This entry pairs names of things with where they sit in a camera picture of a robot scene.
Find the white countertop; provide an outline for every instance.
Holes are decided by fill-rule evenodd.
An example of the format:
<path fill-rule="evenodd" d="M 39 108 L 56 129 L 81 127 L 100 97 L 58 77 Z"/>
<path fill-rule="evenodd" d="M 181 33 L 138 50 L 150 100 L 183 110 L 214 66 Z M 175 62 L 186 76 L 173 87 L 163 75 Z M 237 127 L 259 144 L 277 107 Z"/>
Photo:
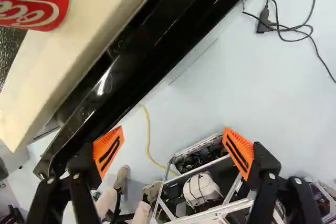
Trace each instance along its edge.
<path fill-rule="evenodd" d="M 0 139 L 28 144 L 145 0 L 70 0 L 53 31 L 29 31 L 0 93 Z"/>

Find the shoe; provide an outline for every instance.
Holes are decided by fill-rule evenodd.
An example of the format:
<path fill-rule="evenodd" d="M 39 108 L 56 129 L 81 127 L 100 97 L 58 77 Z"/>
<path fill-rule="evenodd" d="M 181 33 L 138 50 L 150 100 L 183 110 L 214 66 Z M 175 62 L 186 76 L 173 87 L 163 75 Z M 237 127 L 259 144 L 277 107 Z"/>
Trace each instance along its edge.
<path fill-rule="evenodd" d="M 114 189 L 119 191 L 121 194 L 124 194 L 125 186 L 126 186 L 126 178 L 130 173 L 130 167 L 128 165 L 124 165 L 121 167 L 117 174 L 117 179 L 114 182 Z"/>
<path fill-rule="evenodd" d="M 142 191 L 144 195 L 147 195 L 147 200 L 151 204 L 156 201 L 159 195 L 162 181 L 154 181 L 151 185 L 145 186 Z"/>

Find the metal frame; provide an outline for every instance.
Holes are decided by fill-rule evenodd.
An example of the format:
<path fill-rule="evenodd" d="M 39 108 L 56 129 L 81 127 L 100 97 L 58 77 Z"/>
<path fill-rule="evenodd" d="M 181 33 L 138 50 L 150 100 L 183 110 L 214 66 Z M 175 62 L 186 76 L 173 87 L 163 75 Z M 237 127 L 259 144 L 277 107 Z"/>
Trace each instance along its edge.
<path fill-rule="evenodd" d="M 254 201 L 255 201 L 255 197 L 256 197 L 256 192 L 255 191 L 250 191 L 248 196 L 244 199 L 237 200 L 237 201 L 234 201 L 234 202 L 230 202 L 231 198 L 234 195 L 234 192 L 236 191 L 237 187 L 241 183 L 241 179 L 242 179 L 241 173 L 239 173 L 238 176 L 236 177 L 236 179 L 234 180 L 228 194 L 226 195 L 226 197 L 223 200 L 223 203 L 219 206 L 210 208 L 207 211 L 199 212 L 199 213 L 191 215 L 191 216 L 184 216 L 184 217 L 179 217 L 178 218 L 178 217 L 175 217 L 173 215 L 173 213 L 169 210 L 167 205 L 161 199 L 164 186 L 174 185 L 179 180 L 187 180 L 187 178 L 189 178 L 190 176 L 193 176 L 194 174 L 197 174 L 197 173 L 203 172 L 205 170 L 208 170 L 210 167 L 212 167 L 212 166 L 214 166 L 214 165 L 216 165 L 220 162 L 228 161 L 228 160 L 231 159 L 230 155 L 228 154 L 228 155 L 220 157 L 220 158 L 218 158 L 218 159 L 216 159 L 212 162 L 209 162 L 205 165 L 202 165 L 198 168 L 195 168 L 195 169 L 193 169 L 193 170 L 191 170 L 187 173 L 184 173 L 184 174 L 182 174 L 178 177 L 167 180 L 169 170 L 170 170 L 170 166 L 173 163 L 173 161 L 177 160 L 178 158 L 181 158 L 181 156 L 183 156 L 183 155 L 199 151 L 201 148 L 203 148 L 205 146 L 208 146 L 209 144 L 215 142 L 218 139 L 219 136 L 221 136 L 221 134 L 219 134 L 219 133 L 214 134 L 214 135 L 206 138 L 205 140 L 202 140 L 202 141 L 192 145 L 191 147 L 186 148 L 186 149 L 182 150 L 181 152 L 178 152 L 177 154 L 173 155 L 173 157 L 170 159 L 170 161 L 168 162 L 168 164 L 166 166 L 166 169 L 165 169 L 164 177 L 163 177 L 162 184 L 161 184 L 159 194 L 158 194 L 158 197 L 157 197 L 158 200 L 155 203 L 155 207 L 154 207 L 154 210 L 153 210 L 153 215 L 152 215 L 151 220 L 150 220 L 151 224 L 157 224 L 156 213 L 157 213 L 157 209 L 158 209 L 159 206 L 161 206 L 162 210 L 170 218 L 170 221 L 166 222 L 165 224 L 178 224 L 178 223 L 184 223 L 184 222 L 198 223 L 198 222 L 208 220 L 208 219 L 211 219 L 211 220 L 219 219 L 224 224 L 228 224 L 229 222 L 226 220 L 226 216 L 229 213 L 239 211 L 239 210 L 243 210 L 243 209 L 246 209 L 246 208 L 251 208 L 253 206 Z M 279 213 L 276 209 L 274 209 L 273 217 L 274 217 L 277 224 L 284 224 L 283 220 L 281 219 L 281 217 L 280 217 L 280 215 L 279 215 Z"/>
<path fill-rule="evenodd" d="M 309 183 L 313 183 L 322 193 L 323 195 L 330 201 L 330 213 L 322 218 L 323 223 L 336 223 L 335 214 L 336 214 L 336 206 L 332 204 L 334 202 L 333 197 L 321 186 L 320 182 L 316 179 L 306 177 L 305 181 Z"/>

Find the beige pants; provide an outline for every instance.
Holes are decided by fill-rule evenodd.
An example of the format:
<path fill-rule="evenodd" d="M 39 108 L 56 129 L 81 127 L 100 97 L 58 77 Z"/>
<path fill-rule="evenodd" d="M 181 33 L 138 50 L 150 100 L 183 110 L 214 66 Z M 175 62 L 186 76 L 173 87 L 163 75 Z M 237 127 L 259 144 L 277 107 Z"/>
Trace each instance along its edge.
<path fill-rule="evenodd" d="M 99 218 L 102 220 L 111 206 L 115 204 L 117 191 L 113 187 L 108 187 L 96 202 L 96 209 Z M 140 201 L 135 211 L 132 224 L 147 224 L 151 206 Z"/>

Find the yellow cable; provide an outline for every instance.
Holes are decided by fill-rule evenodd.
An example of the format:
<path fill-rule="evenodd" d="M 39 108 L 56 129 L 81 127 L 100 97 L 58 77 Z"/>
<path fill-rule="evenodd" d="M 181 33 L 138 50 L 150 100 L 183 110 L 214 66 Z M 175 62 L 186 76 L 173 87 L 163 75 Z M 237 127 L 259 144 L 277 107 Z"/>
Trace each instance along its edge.
<path fill-rule="evenodd" d="M 142 107 L 143 112 L 145 113 L 146 116 L 146 122 L 147 122 L 147 143 L 146 143 L 146 156 L 147 158 L 156 166 L 158 166 L 161 169 L 166 170 L 166 167 L 164 167 L 163 165 L 160 165 L 158 162 L 156 162 L 151 154 L 149 153 L 149 145 L 150 145 L 150 138 L 151 138 L 151 131 L 150 131 L 150 120 L 149 120 L 149 115 L 147 112 L 147 109 L 144 105 L 139 105 L 140 107 Z M 172 170 L 169 170 L 169 172 L 171 172 L 172 174 L 174 174 L 175 176 L 179 176 L 176 172 L 173 172 Z"/>
<path fill-rule="evenodd" d="M 157 218 L 159 218 L 161 212 L 162 212 L 162 208 L 160 209 L 159 214 L 157 215 L 157 216 L 158 216 Z"/>

